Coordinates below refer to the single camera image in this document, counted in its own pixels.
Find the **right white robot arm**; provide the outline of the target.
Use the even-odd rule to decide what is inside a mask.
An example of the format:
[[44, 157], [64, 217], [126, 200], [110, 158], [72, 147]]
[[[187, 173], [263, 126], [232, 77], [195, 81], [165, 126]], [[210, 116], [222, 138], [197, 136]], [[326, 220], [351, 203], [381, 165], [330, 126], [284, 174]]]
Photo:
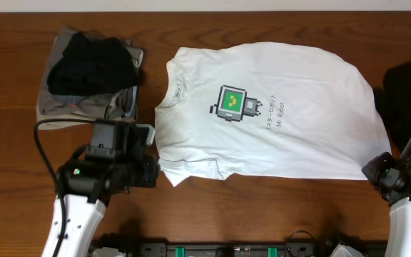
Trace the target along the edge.
[[385, 255], [411, 257], [411, 162], [385, 152], [363, 166], [362, 173], [390, 207]]

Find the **white printed t-shirt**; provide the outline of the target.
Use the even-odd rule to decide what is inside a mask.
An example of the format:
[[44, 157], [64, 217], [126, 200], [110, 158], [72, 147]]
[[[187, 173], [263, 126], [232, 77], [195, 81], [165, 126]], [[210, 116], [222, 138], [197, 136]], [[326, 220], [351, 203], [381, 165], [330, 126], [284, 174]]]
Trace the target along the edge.
[[336, 54], [274, 42], [180, 48], [155, 109], [168, 180], [233, 174], [363, 179], [390, 151], [372, 88]]

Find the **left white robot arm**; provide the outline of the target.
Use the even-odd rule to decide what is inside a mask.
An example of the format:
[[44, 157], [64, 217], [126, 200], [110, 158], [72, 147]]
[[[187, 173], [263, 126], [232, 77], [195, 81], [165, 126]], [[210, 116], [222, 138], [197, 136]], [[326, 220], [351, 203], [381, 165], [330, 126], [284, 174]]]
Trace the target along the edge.
[[68, 160], [56, 175], [61, 191], [42, 255], [86, 256], [112, 195], [155, 187], [159, 171], [150, 155], [123, 162]]

